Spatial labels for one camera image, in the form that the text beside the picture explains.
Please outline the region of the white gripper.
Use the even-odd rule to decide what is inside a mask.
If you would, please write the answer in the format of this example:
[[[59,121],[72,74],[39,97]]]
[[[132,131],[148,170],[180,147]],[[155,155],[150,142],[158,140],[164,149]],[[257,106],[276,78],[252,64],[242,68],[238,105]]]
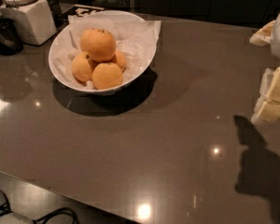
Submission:
[[[271,44],[272,54],[280,59],[280,13],[275,21],[268,22],[252,34],[249,42],[256,46]],[[265,70],[251,121],[254,125],[263,125],[274,123],[278,119],[280,119],[280,66],[275,70],[270,68]]]

